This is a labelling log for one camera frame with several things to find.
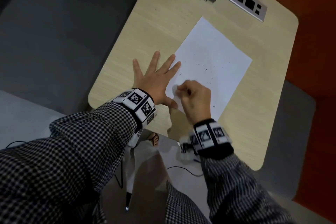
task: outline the sheet of paper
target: sheet of paper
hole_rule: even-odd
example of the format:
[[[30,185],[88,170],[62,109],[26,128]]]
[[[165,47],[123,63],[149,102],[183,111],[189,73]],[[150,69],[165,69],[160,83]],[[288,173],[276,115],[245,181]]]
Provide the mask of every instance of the sheet of paper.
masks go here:
[[[211,90],[211,115],[218,120],[243,78],[252,59],[241,52],[221,32],[203,17],[175,52],[174,63],[181,67],[169,82],[166,95],[173,98],[183,111],[175,95],[177,85],[196,80]]]

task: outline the leg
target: leg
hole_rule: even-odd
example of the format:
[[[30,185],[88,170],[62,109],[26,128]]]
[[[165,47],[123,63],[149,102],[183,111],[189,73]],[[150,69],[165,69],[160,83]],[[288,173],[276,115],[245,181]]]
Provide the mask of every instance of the leg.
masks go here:
[[[162,157],[148,140],[134,149],[134,157],[135,179],[129,213],[137,216],[139,223],[164,223],[169,176]]]

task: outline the checkered sleeve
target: checkered sleeve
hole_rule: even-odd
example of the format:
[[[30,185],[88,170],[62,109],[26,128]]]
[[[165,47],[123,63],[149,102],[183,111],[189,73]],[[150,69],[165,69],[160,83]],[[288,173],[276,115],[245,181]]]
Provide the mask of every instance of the checkered sleeve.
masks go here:
[[[294,223],[235,154],[221,160],[201,157],[212,223]]]
[[[124,107],[110,102],[54,121],[49,138],[1,150],[0,222],[69,222],[83,205],[104,222],[99,193],[136,126]]]

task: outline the hand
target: hand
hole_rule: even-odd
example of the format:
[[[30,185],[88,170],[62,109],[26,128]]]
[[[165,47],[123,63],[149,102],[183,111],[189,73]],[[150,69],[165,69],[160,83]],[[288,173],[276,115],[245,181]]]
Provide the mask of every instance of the hand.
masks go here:
[[[179,70],[181,62],[177,62],[171,69],[169,69],[175,60],[175,54],[173,54],[166,60],[165,63],[163,63],[162,67],[156,71],[159,57],[160,52],[156,51],[152,60],[150,61],[145,75],[143,75],[141,72],[139,62],[136,59],[133,60],[133,88],[146,91],[153,98],[156,105],[164,104],[168,107],[178,108],[177,103],[166,96],[166,87],[170,79],[173,78],[176,72]]]
[[[211,119],[211,90],[196,81],[185,81],[177,87],[176,94],[181,99],[183,110],[192,125]]]

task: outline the wooden table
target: wooden table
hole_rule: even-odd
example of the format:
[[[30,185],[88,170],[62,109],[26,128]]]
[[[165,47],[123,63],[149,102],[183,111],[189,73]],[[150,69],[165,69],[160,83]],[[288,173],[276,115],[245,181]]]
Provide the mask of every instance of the wooden table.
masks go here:
[[[260,1],[268,7],[263,23],[228,0],[138,0],[90,91],[90,105],[97,108],[132,87],[132,59],[145,71],[160,50],[161,66],[203,16],[253,60],[218,122],[236,154],[260,169],[298,27],[296,16],[277,1]],[[179,140],[190,127],[181,112],[170,116],[167,107],[159,106],[147,128]]]

